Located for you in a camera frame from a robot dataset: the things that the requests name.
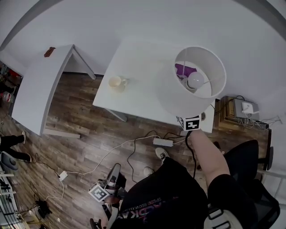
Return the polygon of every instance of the white desk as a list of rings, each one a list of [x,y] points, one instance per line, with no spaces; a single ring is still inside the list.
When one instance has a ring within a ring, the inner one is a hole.
[[[49,57],[44,57],[45,52],[39,53],[28,67],[15,100],[12,118],[40,136],[52,134],[80,138],[79,134],[45,129],[46,118],[55,89],[71,55],[93,80],[96,77],[76,52],[74,45],[57,47]]]
[[[124,114],[130,114],[179,126],[176,117],[168,113],[157,99],[156,74],[174,52],[179,53],[182,49],[144,41],[123,41],[106,70],[93,105],[105,108],[122,121],[127,120]],[[108,81],[113,76],[129,80],[124,92],[111,91]],[[209,106],[205,114],[201,129],[211,133],[213,107]]]

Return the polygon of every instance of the purple object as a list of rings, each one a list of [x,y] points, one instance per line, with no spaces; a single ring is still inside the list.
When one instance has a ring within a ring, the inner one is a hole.
[[[181,64],[175,64],[175,67],[177,69],[177,76],[180,79],[182,79],[182,77],[188,78],[191,73],[197,72],[197,70],[195,68],[191,68],[191,67],[187,67],[187,66],[185,66],[185,69],[184,69],[184,66]]]

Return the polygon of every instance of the power strip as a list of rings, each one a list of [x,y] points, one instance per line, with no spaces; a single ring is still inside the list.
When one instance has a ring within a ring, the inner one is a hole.
[[[161,139],[161,138],[154,138],[153,144],[154,145],[162,145],[162,146],[172,147],[173,146],[173,141],[172,140],[167,140],[167,139]]]

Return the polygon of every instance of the white cable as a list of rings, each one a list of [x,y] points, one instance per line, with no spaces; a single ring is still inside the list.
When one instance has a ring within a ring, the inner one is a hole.
[[[158,135],[152,135],[152,136],[148,136],[148,137],[143,137],[143,138],[137,138],[137,139],[133,139],[133,140],[128,140],[128,141],[126,141],[126,142],[130,142],[130,141],[134,141],[134,140],[137,141],[137,140],[139,140],[139,139],[145,139],[145,138],[151,138],[151,137],[159,137],[159,138],[161,138],[161,137],[158,136]],[[125,144],[126,142],[123,142],[121,145],[116,146],[116,147],[114,147],[112,150],[110,150],[110,151],[101,159],[101,161],[97,164],[97,166],[94,168],[94,170],[89,171],[89,172],[87,172],[87,173],[79,173],[79,172],[67,172],[67,173],[86,175],[86,174],[89,174],[89,173],[94,172],[94,171],[97,169],[97,167],[101,164],[101,162],[103,161],[103,159],[107,157],[108,154],[110,154],[114,149],[116,149],[116,148],[122,146],[122,145]]]
[[[182,140],[182,141],[178,141],[178,142],[176,142],[176,143],[173,143],[173,145],[178,144],[178,143],[183,142],[183,141],[185,141],[185,139]]]
[[[253,119],[251,119],[250,117],[248,117],[248,116],[246,115],[246,113],[245,113],[245,116],[247,117],[247,120],[250,120],[250,121],[253,123],[252,127],[254,127],[254,125],[257,125],[257,126],[261,127],[261,125],[260,125],[259,123],[257,123],[255,120],[253,120]]]
[[[48,199],[48,198],[51,198],[51,199],[53,199],[53,198],[57,198],[57,199],[63,199],[63,193],[62,193],[62,197],[60,198],[60,197],[57,197],[57,196],[47,196],[47,198],[45,199],[45,201]]]
[[[176,143],[173,143],[173,145],[178,144],[178,143],[183,142],[183,141],[185,141],[185,140],[182,140],[182,141],[178,141],[178,142],[176,142]]]
[[[49,224],[50,224],[50,221],[49,221],[49,219],[46,217],[46,219],[48,220],[48,222],[49,222]],[[52,229],[52,226],[50,225],[50,229]]]

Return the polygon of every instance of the office chair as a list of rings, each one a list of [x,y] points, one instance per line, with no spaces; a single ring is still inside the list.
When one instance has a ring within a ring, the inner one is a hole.
[[[17,171],[19,169],[16,159],[5,151],[0,152],[0,162],[11,170]]]
[[[267,163],[267,169],[270,169],[273,160],[273,147],[267,157],[263,159],[258,159],[258,151],[257,140],[251,140],[234,147],[224,156],[231,176],[255,203],[258,213],[257,228],[269,229],[280,215],[279,202],[255,177],[258,163]]]

